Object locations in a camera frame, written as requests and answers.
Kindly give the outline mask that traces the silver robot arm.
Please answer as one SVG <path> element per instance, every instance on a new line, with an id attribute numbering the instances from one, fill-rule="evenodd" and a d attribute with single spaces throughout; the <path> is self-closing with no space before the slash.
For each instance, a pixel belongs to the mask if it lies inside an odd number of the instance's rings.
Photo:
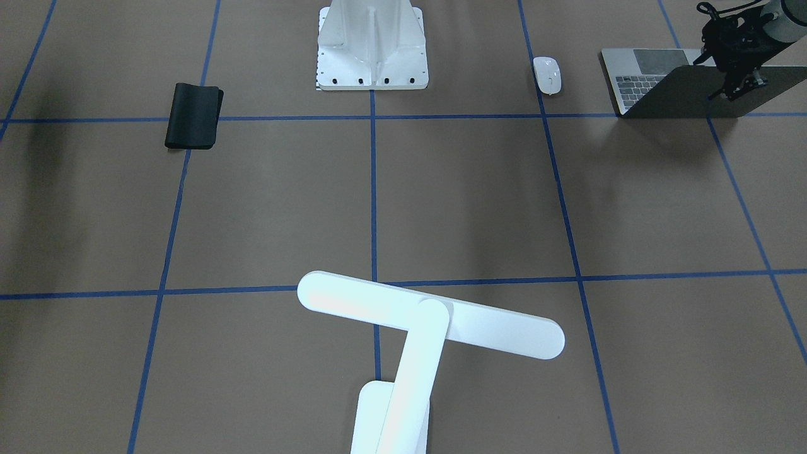
<path id="1" fill-rule="evenodd" d="M 717 9 L 709 2 L 695 7 L 709 21 L 702 29 L 702 54 L 694 64 L 714 60 L 723 85 L 709 100 L 729 101 L 767 86 L 761 67 L 806 35 L 804 1 L 751 1 Z"/>

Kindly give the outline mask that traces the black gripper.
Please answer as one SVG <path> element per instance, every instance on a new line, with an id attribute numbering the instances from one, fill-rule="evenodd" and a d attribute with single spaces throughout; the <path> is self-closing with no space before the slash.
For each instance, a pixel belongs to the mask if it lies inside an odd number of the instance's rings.
<path id="1" fill-rule="evenodd" d="M 739 26 L 731 32 L 709 38 L 703 43 L 700 63 L 709 59 L 724 72 L 720 89 L 709 100 L 725 98 L 730 102 L 767 85 L 758 68 L 779 53 L 779 43 L 767 35 L 764 26 L 779 17 L 777 13 L 738 13 Z"/>

